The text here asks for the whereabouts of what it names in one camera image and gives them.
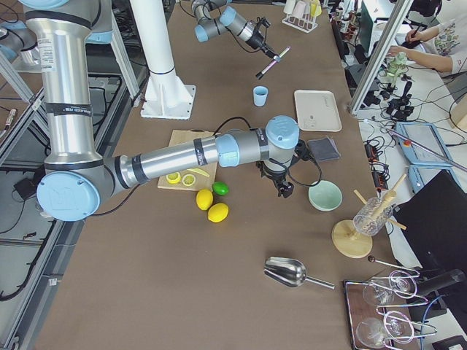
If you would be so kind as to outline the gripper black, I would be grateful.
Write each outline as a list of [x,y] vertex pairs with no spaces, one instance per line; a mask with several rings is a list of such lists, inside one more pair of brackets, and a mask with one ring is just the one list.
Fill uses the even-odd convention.
[[273,61],[279,61],[278,54],[268,44],[265,44],[265,39],[257,28],[250,28],[250,37],[246,43],[254,50],[261,50]]
[[286,179],[287,170],[272,170],[265,161],[261,160],[257,162],[257,168],[261,177],[266,177],[273,182],[279,197],[288,198],[293,194],[294,185]]

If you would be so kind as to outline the person forearm white sleeve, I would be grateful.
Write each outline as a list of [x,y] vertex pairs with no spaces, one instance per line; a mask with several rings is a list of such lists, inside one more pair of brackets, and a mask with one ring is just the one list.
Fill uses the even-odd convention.
[[405,53],[410,61],[414,61],[425,68],[435,69],[438,73],[457,74],[466,71],[466,52],[442,56],[401,46],[391,46],[387,56],[392,57],[399,53]]

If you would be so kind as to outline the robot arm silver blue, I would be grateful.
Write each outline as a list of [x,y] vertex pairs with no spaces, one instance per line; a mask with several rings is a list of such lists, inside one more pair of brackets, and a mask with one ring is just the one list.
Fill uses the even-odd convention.
[[193,16],[197,19],[195,34],[200,42],[207,42],[216,36],[230,33],[250,48],[250,53],[261,51],[267,57],[278,60],[279,55],[266,42],[266,34],[260,27],[267,29],[270,22],[265,17],[246,20],[233,7],[231,1],[191,1]]
[[[26,25],[37,39],[49,127],[50,153],[44,160],[45,175],[36,186],[41,210],[62,222],[79,222],[96,214],[114,195],[136,189],[151,179],[195,166],[218,163],[237,167],[260,163],[271,175],[292,165],[298,146],[298,124],[279,115],[265,128],[229,131],[197,138],[175,146],[113,156],[123,126],[110,126],[105,136],[116,136],[109,149],[98,145],[90,101],[86,44],[100,38],[112,41],[112,1],[20,1]],[[149,71],[143,117],[188,120],[196,86],[177,76],[163,1],[130,1]],[[227,6],[220,16],[223,30],[230,31],[251,48],[265,53],[271,63],[258,72],[260,79],[290,49],[275,52],[259,27],[269,27],[265,17],[245,20]]]

